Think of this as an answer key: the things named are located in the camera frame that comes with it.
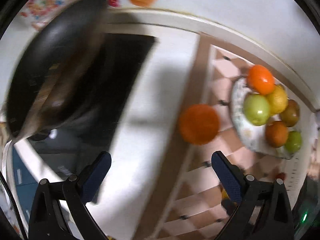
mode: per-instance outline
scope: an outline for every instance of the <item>tomato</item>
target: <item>tomato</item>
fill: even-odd
[[[108,0],[108,4],[112,7],[120,7],[119,0]]]

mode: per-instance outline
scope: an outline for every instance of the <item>persimmon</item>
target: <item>persimmon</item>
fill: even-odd
[[[192,105],[179,117],[180,134],[191,144],[209,143],[218,134],[219,128],[219,117],[215,109],[209,105]]]

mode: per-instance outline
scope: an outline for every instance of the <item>green apple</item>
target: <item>green apple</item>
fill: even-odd
[[[297,131],[291,131],[289,132],[288,139],[284,144],[284,147],[287,149],[288,152],[295,153],[298,150],[300,150],[301,144],[302,144],[301,133]]]
[[[250,94],[244,100],[243,112],[250,123],[261,126],[266,124],[270,117],[270,105],[263,95]]]

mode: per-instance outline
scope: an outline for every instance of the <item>fruit bowl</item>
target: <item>fruit bowl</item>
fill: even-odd
[[[239,78],[231,90],[230,113],[231,120],[240,140],[253,152],[272,155],[287,160],[292,159],[299,151],[292,154],[289,153],[284,146],[279,148],[271,147],[265,139],[266,125],[254,126],[247,120],[243,113],[243,104],[248,93],[254,93],[254,91],[247,86],[246,78]],[[278,114],[273,115],[272,118],[275,121],[280,120]],[[294,127],[288,128],[288,130],[289,132],[293,130],[301,131],[301,122],[297,122]]]

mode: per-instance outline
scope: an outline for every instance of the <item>orange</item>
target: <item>orange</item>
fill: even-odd
[[[288,128],[282,121],[274,121],[266,126],[266,140],[273,148],[283,146],[288,139],[288,135]]]
[[[249,69],[248,85],[262,95],[270,94],[275,89],[275,79],[264,66],[254,65]]]
[[[191,144],[209,143],[218,134],[219,128],[219,117],[209,105],[192,105],[179,117],[180,134]]]

